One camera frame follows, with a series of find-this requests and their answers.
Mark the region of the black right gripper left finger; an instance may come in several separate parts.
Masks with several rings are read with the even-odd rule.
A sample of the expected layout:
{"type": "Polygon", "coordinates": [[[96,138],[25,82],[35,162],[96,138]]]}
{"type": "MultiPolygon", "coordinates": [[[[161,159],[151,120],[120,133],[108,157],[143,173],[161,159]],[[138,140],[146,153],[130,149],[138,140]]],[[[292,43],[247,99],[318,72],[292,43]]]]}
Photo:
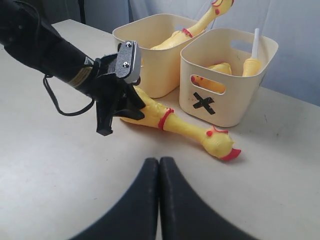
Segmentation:
{"type": "Polygon", "coordinates": [[[154,240],[158,227],[158,172],[158,160],[147,158],[119,201],[72,239],[154,240]]]}

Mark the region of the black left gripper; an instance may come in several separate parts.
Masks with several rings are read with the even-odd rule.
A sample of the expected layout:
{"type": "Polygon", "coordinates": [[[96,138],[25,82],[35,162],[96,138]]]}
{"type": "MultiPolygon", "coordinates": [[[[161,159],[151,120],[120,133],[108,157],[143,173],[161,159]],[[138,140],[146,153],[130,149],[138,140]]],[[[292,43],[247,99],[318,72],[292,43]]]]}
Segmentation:
{"type": "Polygon", "coordinates": [[[96,105],[96,132],[102,136],[113,133],[112,121],[115,110],[117,116],[132,120],[142,120],[146,107],[133,84],[127,84],[116,75],[117,53],[88,61],[88,108],[96,105]]]}

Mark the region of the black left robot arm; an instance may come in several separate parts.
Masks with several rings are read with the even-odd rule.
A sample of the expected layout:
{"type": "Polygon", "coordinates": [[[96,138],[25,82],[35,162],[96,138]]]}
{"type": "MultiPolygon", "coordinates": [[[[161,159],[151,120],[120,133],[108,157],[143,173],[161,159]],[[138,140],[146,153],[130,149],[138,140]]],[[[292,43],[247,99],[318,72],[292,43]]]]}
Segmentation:
{"type": "Polygon", "coordinates": [[[65,40],[29,3],[3,0],[0,42],[11,57],[43,73],[43,85],[55,106],[59,103],[48,82],[52,77],[89,97],[89,105],[72,116],[95,107],[99,134],[113,132],[113,117],[144,118],[145,103],[134,88],[141,80],[142,59],[136,41],[119,43],[116,53],[92,59],[65,40]]]}

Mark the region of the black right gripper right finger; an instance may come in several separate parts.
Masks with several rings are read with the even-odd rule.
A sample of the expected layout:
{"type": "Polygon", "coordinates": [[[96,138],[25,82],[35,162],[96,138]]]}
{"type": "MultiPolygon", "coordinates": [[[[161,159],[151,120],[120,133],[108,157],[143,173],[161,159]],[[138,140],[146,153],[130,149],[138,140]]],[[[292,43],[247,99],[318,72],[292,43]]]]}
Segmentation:
{"type": "Polygon", "coordinates": [[[159,210],[164,240],[254,240],[194,191],[172,157],[159,161],[159,210]]]}

